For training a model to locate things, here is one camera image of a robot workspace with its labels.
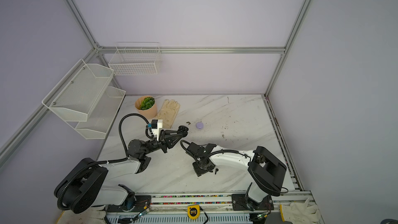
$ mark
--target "purple round lid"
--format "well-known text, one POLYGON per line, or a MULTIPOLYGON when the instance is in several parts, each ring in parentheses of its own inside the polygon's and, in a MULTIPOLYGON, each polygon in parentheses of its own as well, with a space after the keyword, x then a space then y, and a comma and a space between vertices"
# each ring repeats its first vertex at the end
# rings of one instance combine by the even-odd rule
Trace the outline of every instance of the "purple round lid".
POLYGON ((202 129, 203 128, 203 123, 202 122, 197 122, 196 123, 196 128, 202 129))

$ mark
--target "white table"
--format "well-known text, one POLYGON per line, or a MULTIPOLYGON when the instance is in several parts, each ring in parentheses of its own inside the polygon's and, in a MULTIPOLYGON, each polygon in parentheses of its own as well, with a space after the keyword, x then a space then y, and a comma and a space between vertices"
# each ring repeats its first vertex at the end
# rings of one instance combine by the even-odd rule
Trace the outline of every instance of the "white table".
MULTIPOLYGON (((138 98, 126 96, 124 99, 99 160, 125 157, 118 126, 123 116, 137 112, 134 104, 138 98)), ((261 95, 157 96, 158 110, 165 99, 174 99, 181 105, 171 130, 177 130, 180 125, 189 127, 184 140, 196 144, 213 143, 235 150, 255 150, 257 146, 263 146, 284 162, 261 95), (201 130, 195 126, 200 121, 204 124, 201 130)), ((144 133, 145 125, 136 116, 123 121, 122 133, 127 145, 133 139, 148 140, 144 133)), ((245 191, 254 182, 248 171, 227 166, 218 166, 216 175, 205 173, 197 177, 192 167, 193 158, 180 144, 167 153, 158 150, 147 156, 152 160, 145 171, 107 180, 104 185, 121 183, 137 193, 231 192, 245 191)), ((295 189, 289 171, 286 171, 283 186, 295 189)))

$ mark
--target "beige work glove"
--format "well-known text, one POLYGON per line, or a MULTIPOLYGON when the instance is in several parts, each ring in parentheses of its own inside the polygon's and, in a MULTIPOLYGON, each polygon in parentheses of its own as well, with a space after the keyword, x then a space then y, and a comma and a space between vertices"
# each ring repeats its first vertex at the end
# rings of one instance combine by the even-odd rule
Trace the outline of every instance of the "beige work glove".
POLYGON ((317 205, 308 206, 310 199, 304 203, 292 202, 290 206, 280 205, 282 221, 293 224, 314 224, 321 219, 317 205))
POLYGON ((163 128, 169 129, 172 127, 179 109, 180 105, 175 100, 164 100, 162 108, 155 116, 155 119, 162 119, 163 128))
POLYGON ((91 207, 80 214, 72 210, 63 211, 56 224, 106 224, 104 207, 91 207))

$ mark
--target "yellow tape measure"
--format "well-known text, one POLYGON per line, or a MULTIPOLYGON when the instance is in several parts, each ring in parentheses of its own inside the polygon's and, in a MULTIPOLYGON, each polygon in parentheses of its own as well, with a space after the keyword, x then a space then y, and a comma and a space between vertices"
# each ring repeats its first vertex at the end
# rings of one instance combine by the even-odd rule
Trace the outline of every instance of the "yellow tape measure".
POLYGON ((200 214, 200 208, 199 205, 190 205, 188 206, 188 217, 191 218, 192 220, 196 219, 199 217, 200 214))

